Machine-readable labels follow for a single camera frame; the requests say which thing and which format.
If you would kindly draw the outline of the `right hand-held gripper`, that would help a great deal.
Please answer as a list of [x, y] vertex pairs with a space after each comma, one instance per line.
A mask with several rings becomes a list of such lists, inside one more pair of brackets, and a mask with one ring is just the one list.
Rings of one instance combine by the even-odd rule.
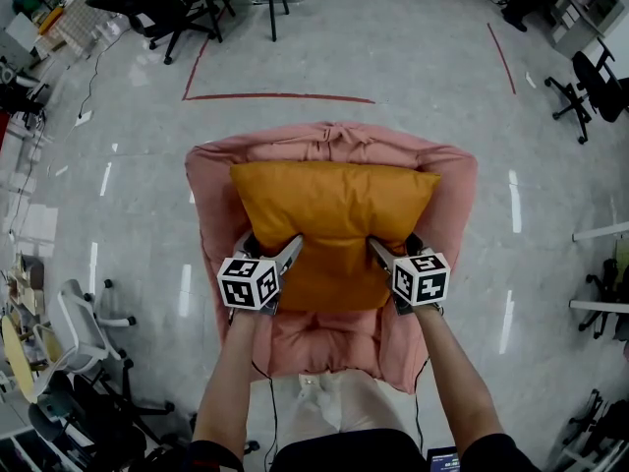
[[405, 240], [404, 257], [396, 256], [375, 237], [368, 238], [368, 245], [379, 266], [390, 270], [390, 292], [398, 316], [446, 299], [450, 265], [442, 253], [432, 249], [422, 253], [424, 242], [415, 232]]

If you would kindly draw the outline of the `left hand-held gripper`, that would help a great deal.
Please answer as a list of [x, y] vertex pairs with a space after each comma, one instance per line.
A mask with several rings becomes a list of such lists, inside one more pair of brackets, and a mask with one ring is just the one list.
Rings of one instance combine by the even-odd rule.
[[296, 235], [274, 257], [266, 257], [252, 230], [237, 241], [231, 258], [226, 258], [217, 275], [222, 302], [226, 307], [254, 311], [268, 316], [277, 312], [287, 272], [303, 248], [303, 235]]

